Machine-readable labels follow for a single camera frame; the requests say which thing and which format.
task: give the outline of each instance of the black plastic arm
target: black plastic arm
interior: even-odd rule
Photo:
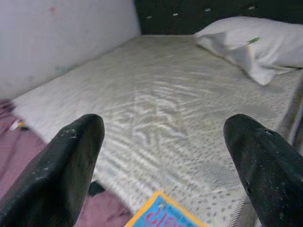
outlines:
[[[95,114],[62,128],[0,201],[0,226],[73,226],[103,138],[104,124]]]
[[[224,138],[247,195],[265,227],[303,226],[303,157],[278,133],[243,114]]]

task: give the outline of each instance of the pillow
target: pillow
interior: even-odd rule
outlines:
[[[277,74],[303,68],[303,26],[255,17],[218,20],[195,34],[196,43],[267,85]]]

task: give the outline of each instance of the green tag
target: green tag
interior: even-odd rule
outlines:
[[[260,39],[260,37],[257,37],[257,38],[254,38],[254,39],[252,39],[252,40],[249,40],[248,41],[248,44],[253,44],[253,43],[255,43],[256,41],[258,41]]]

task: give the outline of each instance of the book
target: book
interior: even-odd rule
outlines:
[[[163,192],[156,192],[125,227],[207,227]]]

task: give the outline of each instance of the bed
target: bed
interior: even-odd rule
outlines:
[[[14,102],[45,141],[83,114],[102,116],[106,135],[93,180],[133,212],[161,190],[223,227],[235,223],[245,194],[224,121],[247,114],[293,141],[302,82],[296,70],[261,87],[192,36],[140,36]]]

